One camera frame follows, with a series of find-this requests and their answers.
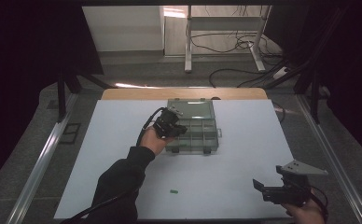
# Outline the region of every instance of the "black cable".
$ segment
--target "black cable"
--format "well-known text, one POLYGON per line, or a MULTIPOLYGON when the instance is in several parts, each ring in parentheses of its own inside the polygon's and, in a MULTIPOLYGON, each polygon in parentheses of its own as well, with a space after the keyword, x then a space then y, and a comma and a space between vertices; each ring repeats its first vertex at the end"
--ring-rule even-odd
POLYGON ((244 70, 239 70, 239 69, 234 69, 234 68, 221 68, 221 69, 217 69, 215 70, 214 72, 212 72, 210 74, 210 76, 208 77, 208 81, 210 82, 211 86, 213 88, 216 88, 216 85, 214 84, 213 82, 213 77, 214 77, 214 74, 218 73, 218 72, 221 72, 221 71, 233 71, 233 72, 242 72, 242 73, 248 73, 248 74, 257 74, 257 75, 260 75, 260 74, 263 74, 263 73, 259 73, 259 72, 250 72, 250 71, 244 71, 244 70))
POLYGON ((267 65, 272 65, 272 66, 276 65, 275 63, 269 63, 269 62, 266 60, 267 57, 265 57, 265 55, 260 55, 260 58, 261 58, 262 61, 263 61, 265 64, 267 64, 267 65))
MULTIPOLYGON (((248 35, 245 35, 245 36, 254 36, 253 34, 256 34, 257 32, 250 32, 250 33, 247 33, 248 35)), ((232 33, 212 33, 212 34, 204 34, 204 35, 192 35, 191 37, 194 38, 194 37, 200 37, 200 36, 205 36, 205 35, 233 35, 233 32, 232 33)))
POLYGON ((159 109, 157 109, 152 115, 151 117, 149 117, 149 119, 146 121, 146 124, 144 124, 143 128, 140 131, 140 134, 138 135, 137 138, 137 142, 136 142, 136 146, 139 147, 140 143, 141 143, 141 139, 143 138, 144 132, 146 131, 146 128, 148 127, 149 123, 154 119, 155 115, 158 114, 158 112, 160 112, 161 110, 163 110, 164 107, 161 107, 159 109))
POLYGON ((131 190, 127 190, 127 191, 123 191, 123 192, 121 192, 119 195, 117 195, 117 196, 114 197, 114 198, 111 198, 111 199, 109 199, 109 200, 107 200, 107 201, 105 201, 105 202, 103 202, 103 203, 96 204, 96 205, 94 205, 94 206, 92 206, 92 207, 90 207, 90 208, 87 208, 87 209, 83 210, 82 212, 76 214, 75 216, 70 217, 70 218, 62 221, 61 224, 72 224, 72 223, 80 220, 82 217, 86 216, 87 214, 92 213, 92 212, 96 211, 96 210, 99 209, 99 208, 108 206, 109 204, 114 203, 114 202, 122 199, 123 197, 131 194, 131 193, 136 192, 137 190, 140 189, 140 187, 141 187, 141 185, 139 185, 137 188, 134 188, 134 189, 131 189, 131 190))
POLYGON ((324 198, 326 199, 326 202, 325 202, 325 207, 328 207, 328 203, 329 203, 329 200, 328 200, 328 197, 327 197, 327 195, 321 190, 321 189, 319 189, 319 188, 317 188, 317 187, 315 187, 315 186, 310 186, 312 189, 316 189, 316 190, 318 190, 323 196, 324 196, 324 198))
POLYGON ((204 6, 204 9, 206 10, 207 15, 208 15, 209 17, 211 17, 211 16, 210 16, 210 13, 209 13, 208 10, 207 10, 207 6, 204 6))
POLYGON ((321 208, 321 213, 323 215, 324 223, 327 223, 328 220, 328 210, 327 207, 323 205, 323 203, 315 196, 314 194, 310 193, 310 198, 317 203, 317 205, 321 208))
POLYGON ((276 102, 274 102, 274 101, 271 101, 271 102, 272 102, 274 105, 277 105, 278 107, 280 107, 280 109, 282 109, 282 111, 283 111, 283 116, 282 116, 281 119, 280 119, 280 123, 282 123, 283 120, 285 119, 285 114, 286 114, 285 109, 284 109, 281 105, 277 104, 276 102))
POLYGON ((236 34, 236 45, 235 47, 238 49, 251 49, 254 46, 254 42, 251 40, 242 40, 242 38, 248 37, 248 36, 253 36, 253 35, 242 35, 242 36, 237 36, 236 34))
POLYGON ((243 6, 240 6, 240 9, 239 9, 239 16, 242 15, 242 10, 243 10, 243 6))
POLYGON ((231 14, 231 16, 233 16, 237 12, 238 9, 239 9, 239 6, 236 7, 236 10, 231 14))
POLYGON ((248 6, 244 6, 244 12, 243 12, 243 16, 245 15, 245 13, 247 13, 246 15, 248 16, 248 11, 247 11, 247 7, 248 7, 248 6))
POLYGON ((252 82, 252 81, 256 81, 256 80, 258 80, 258 79, 260 79, 260 78, 265 77, 266 75, 268 75, 268 74, 271 73, 272 71, 275 71, 276 69, 279 69, 279 68, 283 67, 282 64, 283 64, 284 62, 285 62, 284 59, 281 60, 281 61, 280 61, 279 63, 277 63, 271 70, 269 70, 268 72, 263 73, 264 76, 261 76, 261 77, 259 77, 259 78, 253 78, 253 79, 250 79, 250 80, 246 80, 246 81, 240 83, 236 88, 242 87, 245 83, 252 82))
POLYGON ((267 51, 267 53, 264 53, 259 49, 262 54, 267 55, 267 56, 273 56, 273 57, 278 57, 278 56, 283 57, 282 54, 271 53, 268 49, 268 40, 263 36, 261 37, 261 39, 263 39, 265 41, 265 50, 267 51))
POLYGON ((234 51, 234 50, 236 50, 236 49, 250 49, 250 48, 252 48, 252 47, 254 46, 254 44, 248 45, 248 47, 243 47, 243 46, 242 46, 242 44, 253 43, 252 41, 243 41, 243 40, 241 40, 241 38, 246 37, 246 36, 249 36, 249 35, 244 35, 244 36, 242 36, 242 37, 238 37, 238 38, 237 38, 237 42, 236 42, 236 44, 235 44, 235 47, 234 47, 233 49, 227 49, 227 50, 210 49, 210 48, 208 48, 208 47, 206 47, 206 46, 197 45, 197 44, 195 44, 195 42, 193 42, 193 39, 192 39, 192 38, 190 39, 190 42, 191 42, 195 47, 197 47, 197 48, 209 49, 209 50, 214 51, 214 52, 217 52, 217 53, 228 53, 228 52, 234 51))
POLYGON ((249 88, 254 87, 255 85, 263 82, 262 85, 261 85, 261 87, 262 87, 262 86, 265 85, 265 82, 266 82, 269 78, 271 78, 271 77, 273 77, 273 76, 274 76, 274 74, 272 74, 272 75, 270 75, 270 76, 265 76, 265 77, 264 77, 262 80, 260 80, 259 82, 256 82, 256 83, 251 84, 251 85, 249 86, 249 88))
POLYGON ((282 54, 268 54, 268 53, 264 53, 262 51, 262 49, 259 47, 259 54, 261 58, 284 58, 284 56, 282 54))

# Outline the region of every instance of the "metal rail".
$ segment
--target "metal rail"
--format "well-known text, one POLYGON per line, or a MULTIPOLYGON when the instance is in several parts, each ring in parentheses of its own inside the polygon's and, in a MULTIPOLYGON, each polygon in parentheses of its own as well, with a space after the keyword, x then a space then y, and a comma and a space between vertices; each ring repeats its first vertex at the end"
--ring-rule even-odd
POLYGON ((328 163, 332 168, 333 174, 338 179, 344 195, 355 212, 355 216, 358 218, 359 223, 362 223, 362 199, 359 196, 358 191, 356 190, 349 176, 346 174, 346 171, 336 156, 336 153, 329 143, 323 129, 314 121, 313 117, 310 115, 309 103, 306 101, 306 98, 303 95, 297 95, 297 99, 303 115, 312 128, 314 136, 320 144, 320 147, 323 149, 324 155, 326 156, 328 163))
POLYGON ((67 109, 65 118, 62 122, 56 123, 47 143, 44 145, 44 148, 39 155, 38 160, 36 161, 33 171, 30 173, 29 178, 27 179, 26 184, 21 191, 21 195, 16 201, 12 212, 10 213, 7 223, 21 223, 24 219, 24 216, 29 209, 29 206, 35 196, 36 190, 41 183, 42 177, 44 176, 45 171, 48 168, 50 159, 56 149, 57 144, 59 143, 60 137, 64 131, 65 126, 67 125, 68 120, 71 117, 71 112, 73 110, 74 104, 77 100, 77 94, 71 94, 67 101, 67 109))

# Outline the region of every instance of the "white table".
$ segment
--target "white table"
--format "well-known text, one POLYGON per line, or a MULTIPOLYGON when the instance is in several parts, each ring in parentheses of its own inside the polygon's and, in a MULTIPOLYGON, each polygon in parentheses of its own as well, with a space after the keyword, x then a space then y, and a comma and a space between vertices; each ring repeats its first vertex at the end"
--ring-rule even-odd
MULTIPOLYGON (((167 101, 99 101, 55 218, 91 206, 99 176, 126 158, 147 118, 167 101)), ((255 178, 282 186, 275 165, 293 160, 270 100, 214 101, 222 130, 216 154, 162 152, 146 169, 136 201, 140 219, 287 217, 280 205, 263 202, 255 178)))

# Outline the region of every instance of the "gray carpet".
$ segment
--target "gray carpet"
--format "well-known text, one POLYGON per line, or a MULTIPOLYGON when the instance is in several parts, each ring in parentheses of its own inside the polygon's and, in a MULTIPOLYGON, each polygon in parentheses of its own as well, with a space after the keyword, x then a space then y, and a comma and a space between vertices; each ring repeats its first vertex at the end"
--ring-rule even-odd
MULTIPOLYGON (((209 61, 194 62, 192 74, 185 74, 183 71, 184 64, 177 62, 177 60, 161 63, 106 64, 104 66, 105 76, 97 77, 110 84, 123 82, 134 85, 186 87, 210 86, 208 76, 219 68, 256 71, 252 60, 240 61, 235 58, 234 61, 227 62, 220 62, 219 59, 213 59, 215 62, 209 61)), ((223 72, 216 74, 214 82, 218 87, 234 87, 255 77, 257 75, 223 72)), ((328 223, 358 223, 340 185, 335 176, 332 175, 333 172, 322 149, 313 137, 313 132, 306 118, 301 113, 296 96, 292 92, 295 80, 291 79, 274 90, 267 91, 269 98, 286 110, 286 116, 281 125, 291 152, 295 159, 329 171, 329 176, 312 176, 310 178, 312 185, 322 189, 329 198, 328 223)), ((62 137, 64 143, 59 144, 56 148, 23 223, 59 223, 52 218, 71 174, 96 102, 103 93, 103 90, 86 79, 81 78, 80 81, 84 89, 78 96, 69 121, 69 124, 74 124, 70 129, 79 124, 75 143, 72 143, 73 135, 65 134, 62 137)), ((7 164, 0 172, 0 223, 7 220, 13 204, 19 197, 21 189, 56 122, 56 109, 48 108, 49 102, 52 100, 56 100, 55 85, 42 90, 40 105, 35 116, 7 164)), ((281 109, 276 109, 276 112, 279 118, 282 117, 281 109)), ((341 163, 362 197, 362 148, 334 118, 325 101, 320 102, 319 118, 328 139, 341 159, 341 163)), ((271 220, 265 221, 265 223, 285 222, 271 220)))

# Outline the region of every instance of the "clear plastic box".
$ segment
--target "clear plastic box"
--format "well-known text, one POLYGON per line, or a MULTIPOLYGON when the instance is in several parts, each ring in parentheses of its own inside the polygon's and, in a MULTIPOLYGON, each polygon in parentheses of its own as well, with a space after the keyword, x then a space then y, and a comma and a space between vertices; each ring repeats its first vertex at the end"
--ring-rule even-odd
POLYGON ((183 154, 211 154, 218 149, 216 116, 211 100, 169 100, 168 107, 174 106, 183 113, 178 124, 188 128, 185 134, 168 144, 166 151, 183 154))

